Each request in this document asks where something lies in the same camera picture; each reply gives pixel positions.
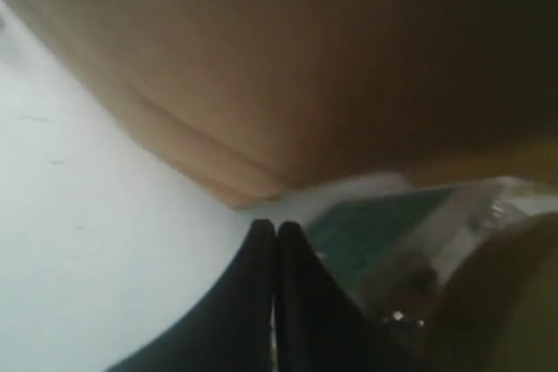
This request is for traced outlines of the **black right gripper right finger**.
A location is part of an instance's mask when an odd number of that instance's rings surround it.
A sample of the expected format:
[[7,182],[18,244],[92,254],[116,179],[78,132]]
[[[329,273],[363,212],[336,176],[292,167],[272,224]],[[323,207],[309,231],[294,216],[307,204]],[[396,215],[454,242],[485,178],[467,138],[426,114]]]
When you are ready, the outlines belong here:
[[367,320],[313,252],[303,229],[276,236],[275,326],[281,371],[433,371]]

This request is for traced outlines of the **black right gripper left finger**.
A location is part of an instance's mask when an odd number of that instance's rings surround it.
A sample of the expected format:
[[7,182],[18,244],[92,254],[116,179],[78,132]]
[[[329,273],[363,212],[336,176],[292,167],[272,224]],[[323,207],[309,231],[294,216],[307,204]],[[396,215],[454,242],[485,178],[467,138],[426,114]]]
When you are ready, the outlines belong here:
[[165,333],[111,371],[270,371],[276,232],[255,220],[225,272]]

